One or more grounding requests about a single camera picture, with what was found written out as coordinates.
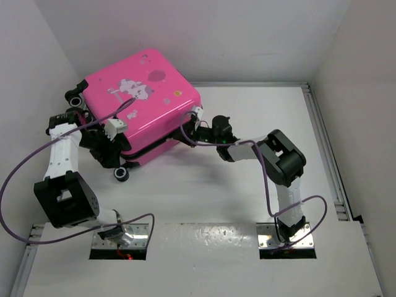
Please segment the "pink suitcase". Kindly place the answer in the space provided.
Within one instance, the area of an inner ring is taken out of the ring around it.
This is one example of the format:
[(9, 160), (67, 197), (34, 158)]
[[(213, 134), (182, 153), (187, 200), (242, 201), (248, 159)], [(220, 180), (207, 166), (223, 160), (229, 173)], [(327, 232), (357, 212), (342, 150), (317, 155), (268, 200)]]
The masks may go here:
[[(112, 140), (121, 144), (120, 167), (112, 168), (118, 181), (128, 179), (130, 168), (148, 163), (181, 141), (179, 125), (188, 121), (183, 114), (193, 106), (202, 107), (199, 92), (155, 48), (86, 76), (66, 92), (65, 99), (88, 120), (102, 118), (127, 100), (133, 101), (116, 115), (128, 125), (126, 132)], [(105, 123), (87, 130), (104, 132)]]

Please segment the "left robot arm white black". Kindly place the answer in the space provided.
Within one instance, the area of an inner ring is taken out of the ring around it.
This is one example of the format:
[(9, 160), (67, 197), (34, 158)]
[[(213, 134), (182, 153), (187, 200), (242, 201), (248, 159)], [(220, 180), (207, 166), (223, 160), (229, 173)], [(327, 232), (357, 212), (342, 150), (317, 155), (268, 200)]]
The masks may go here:
[(101, 239), (116, 243), (123, 235), (121, 215), (114, 209), (101, 207), (95, 193), (79, 173), (81, 131), (66, 135), (79, 124), (79, 118), (73, 112), (49, 119), (46, 133), (54, 143), (51, 144), (44, 178), (34, 184), (33, 191), (53, 227), (99, 226)]

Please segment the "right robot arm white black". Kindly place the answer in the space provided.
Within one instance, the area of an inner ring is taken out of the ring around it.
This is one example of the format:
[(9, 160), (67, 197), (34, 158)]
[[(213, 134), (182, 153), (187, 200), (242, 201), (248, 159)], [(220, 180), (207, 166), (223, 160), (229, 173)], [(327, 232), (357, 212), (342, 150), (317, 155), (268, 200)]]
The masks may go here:
[(197, 113), (192, 112), (191, 119), (181, 126), (181, 130), (193, 146), (198, 142), (215, 146), (224, 161), (259, 161), (265, 193), (269, 193), (269, 180), (275, 184), (277, 192), (278, 213), (272, 213), (270, 206), (267, 211), (277, 224), (278, 240), (290, 244), (292, 237), (306, 223), (299, 189), (306, 158), (278, 129), (257, 140), (243, 140), (233, 134), (229, 120), (226, 116), (216, 116), (210, 127), (201, 127)]

